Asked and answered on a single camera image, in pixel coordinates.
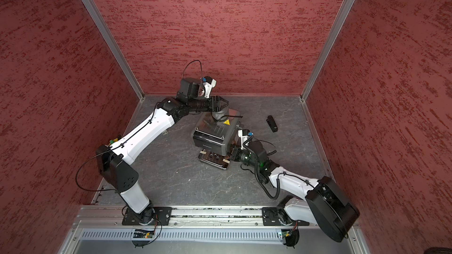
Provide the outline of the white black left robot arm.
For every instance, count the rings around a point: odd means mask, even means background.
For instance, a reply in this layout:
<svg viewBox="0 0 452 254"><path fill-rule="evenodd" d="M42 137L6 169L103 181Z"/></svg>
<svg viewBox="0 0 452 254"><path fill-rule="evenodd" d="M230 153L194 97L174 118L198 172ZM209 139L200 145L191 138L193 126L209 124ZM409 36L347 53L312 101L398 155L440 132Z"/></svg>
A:
<svg viewBox="0 0 452 254"><path fill-rule="evenodd" d="M97 149L100 175L121 196L139 224L148 225L154 221L153 203L141 189L139 174L132 167L139 154L165 130L191 112L221 112L228 104L220 96L165 98L129 134L109 146L102 145Z"/></svg>

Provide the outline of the grey steel coffee machine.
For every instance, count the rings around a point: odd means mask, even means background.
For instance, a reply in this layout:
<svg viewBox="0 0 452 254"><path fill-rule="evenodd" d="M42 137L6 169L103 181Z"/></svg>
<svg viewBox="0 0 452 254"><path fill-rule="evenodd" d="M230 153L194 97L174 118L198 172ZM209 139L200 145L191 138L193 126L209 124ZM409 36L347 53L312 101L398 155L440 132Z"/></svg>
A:
<svg viewBox="0 0 452 254"><path fill-rule="evenodd" d="M195 146L201 149L200 162L222 170L228 168L241 118L240 111L230 108L201 114L192 133Z"/></svg>

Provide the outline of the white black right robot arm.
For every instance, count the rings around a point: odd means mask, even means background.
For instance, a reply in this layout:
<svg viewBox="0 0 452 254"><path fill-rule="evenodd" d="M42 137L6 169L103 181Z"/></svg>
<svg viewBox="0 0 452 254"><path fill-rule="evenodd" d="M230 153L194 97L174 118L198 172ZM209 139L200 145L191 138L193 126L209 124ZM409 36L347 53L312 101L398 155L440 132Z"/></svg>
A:
<svg viewBox="0 0 452 254"><path fill-rule="evenodd" d="M360 216L359 209L328 176L307 178L288 171L270 159L261 142L233 144L230 159L251 168L264 193L277 200L281 191L290 195L277 207L284 224L304 221L316 224L333 241L342 242Z"/></svg>

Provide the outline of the brown microfibre cloth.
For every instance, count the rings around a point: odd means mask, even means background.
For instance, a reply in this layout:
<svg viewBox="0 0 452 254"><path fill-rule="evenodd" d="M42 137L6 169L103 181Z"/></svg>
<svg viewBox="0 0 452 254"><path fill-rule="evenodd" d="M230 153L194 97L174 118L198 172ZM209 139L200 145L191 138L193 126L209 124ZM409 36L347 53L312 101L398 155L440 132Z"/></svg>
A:
<svg viewBox="0 0 452 254"><path fill-rule="evenodd" d="M234 162L240 162L242 149L238 145L233 145L231 148L230 160Z"/></svg>

